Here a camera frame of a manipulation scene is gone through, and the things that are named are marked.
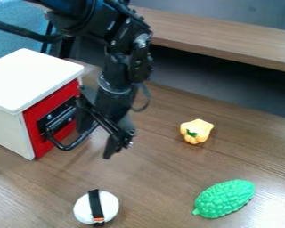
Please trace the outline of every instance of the toy bitter melon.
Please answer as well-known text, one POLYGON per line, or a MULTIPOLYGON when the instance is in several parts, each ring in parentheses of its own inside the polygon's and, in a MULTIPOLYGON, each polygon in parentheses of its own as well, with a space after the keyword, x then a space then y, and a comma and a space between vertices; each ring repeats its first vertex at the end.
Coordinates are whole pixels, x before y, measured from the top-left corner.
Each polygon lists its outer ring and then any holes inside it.
POLYGON ((255 194, 255 185, 249 181, 233 180, 215 184, 195 200, 194 215, 218 218, 246 205, 255 194))

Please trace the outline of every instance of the wooden bench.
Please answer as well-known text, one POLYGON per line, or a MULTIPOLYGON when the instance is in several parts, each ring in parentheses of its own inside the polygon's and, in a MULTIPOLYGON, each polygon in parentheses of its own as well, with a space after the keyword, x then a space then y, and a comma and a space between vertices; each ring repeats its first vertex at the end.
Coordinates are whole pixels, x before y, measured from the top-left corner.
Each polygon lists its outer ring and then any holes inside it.
POLYGON ((285 71, 285 30, 133 8, 151 25, 155 45, 285 71))

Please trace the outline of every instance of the wall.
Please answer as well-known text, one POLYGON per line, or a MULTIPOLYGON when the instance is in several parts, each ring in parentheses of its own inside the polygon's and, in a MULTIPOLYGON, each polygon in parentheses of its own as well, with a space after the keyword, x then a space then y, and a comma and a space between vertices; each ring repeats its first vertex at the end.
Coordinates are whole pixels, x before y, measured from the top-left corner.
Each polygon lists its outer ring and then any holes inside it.
POLYGON ((285 29, 285 0, 132 0, 131 4, 285 29))

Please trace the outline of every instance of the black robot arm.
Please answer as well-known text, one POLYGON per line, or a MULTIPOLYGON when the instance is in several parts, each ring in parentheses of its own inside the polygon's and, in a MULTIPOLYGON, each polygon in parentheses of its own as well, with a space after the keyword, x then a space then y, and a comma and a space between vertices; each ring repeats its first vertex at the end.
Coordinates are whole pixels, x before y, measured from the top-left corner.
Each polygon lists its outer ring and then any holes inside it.
POLYGON ((110 137, 103 157, 132 145, 135 128, 127 112, 132 108, 137 90, 152 71, 149 53, 152 33, 150 27, 120 0, 39 0, 48 20, 68 37, 90 37, 105 45, 105 64, 98 78, 99 88, 82 86, 76 100, 77 130, 81 136, 71 145, 54 139, 56 126, 45 123, 41 134, 64 151, 79 145, 97 126, 102 126, 110 137))

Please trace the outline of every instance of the red panel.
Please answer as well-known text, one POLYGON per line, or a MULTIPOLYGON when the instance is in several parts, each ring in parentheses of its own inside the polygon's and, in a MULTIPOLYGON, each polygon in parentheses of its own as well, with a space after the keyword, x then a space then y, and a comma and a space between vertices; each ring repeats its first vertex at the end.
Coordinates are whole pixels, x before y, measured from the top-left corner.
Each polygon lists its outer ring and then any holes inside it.
MULTIPOLYGON (((37 121, 49 113, 51 110, 54 110, 69 98, 74 95, 79 95, 78 90, 79 83, 77 80, 73 80, 63 88, 57 90, 53 94, 45 97, 42 101, 38 102, 34 106, 23 112, 23 116, 26 122, 28 129, 28 134, 30 141, 32 143, 36 158, 41 158, 45 155, 52 147, 53 144, 49 141, 45 141, 40 135, 39 130, 37 129, 37 121)), ((62 130, 60 130, 55 138, 59 141, 68 136, 75 129, 75 121, 72 121, 66 125, 62 130)))

